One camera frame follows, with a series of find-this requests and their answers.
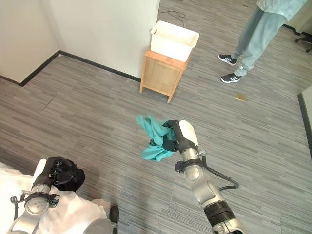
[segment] black cord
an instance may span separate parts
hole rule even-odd
[[[20,200],[18,201],[18,198],[16,196],[11,197],[11,202],[14,204],[14,221],[18,218],[18,203],[24,202],[27,199],[25,199],[25,195],[22,194],[20,196]]]
[[[220,177],[220,178],[222,178],[222,179],[233,184],[232,186],[221,187],[221,188],[219,188],[219,191],[222,191],[225,189],[238,189],[239,188],[239,183],[236,182],[235,180],[231,179],[231,177],[227,177],[226,175],[222,174],[221,172],[218,172],[217,170],[208,167],[205,156],[202,157],[202,162],[203,162],[203,166],[206,170],[210,171],[211,173],[215,174],[216,176],[218,176],[218,177]]]
[[[184,18],[185,17],[184,13],[178,12],[178,11],[159,11],[159,13],[168,13],[172,17],[180,20],[182,22],[182,28],[184,28],[184,22],[183,22],[183,20],[180,19],[180,18]]]

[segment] light blue pants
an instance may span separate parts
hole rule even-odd
[[[233,59],[241,55],[243,57],[242,65],[235,71],[235,75],[245,76],[247,70],[254,67],[256,60],[285,22],[284,16],[264,12],[257,7],[239,38],[236,52],[231,55]]]

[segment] small brown object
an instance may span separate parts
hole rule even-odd
[[[168,103],[175,93],[176,87],[185,71],[190,57],[186,62],[158,54],[151,50],[146,51],[142,69],[140,93],[148,88],[169,96]]]
[[[243,94],[236,94],[236,100],[245,101],[246,96]]]

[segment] white plastic bin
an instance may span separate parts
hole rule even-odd
[[[151,34],[152,51],[182,62],[187,60],[199,38],[197,32],[164,21],[158,21]]]

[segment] white sheet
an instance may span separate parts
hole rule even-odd
[[[35,178],[42,172],[46,160],[37,165],[34,176],[8,169],[0,163],[0,234],[5,234],[14,219],[14,204],[10,197],[20,198],[22,190],[30,190]],[[74,192],[59,191],[52,187],[51,194],[60,195],[58,205],[50,208],[40,222],[37,234],[82,234],[95,219],[106,218],[106,212],[96,204],[77,196]],[[18,217],[24,211],[24,202],[19,204]]]

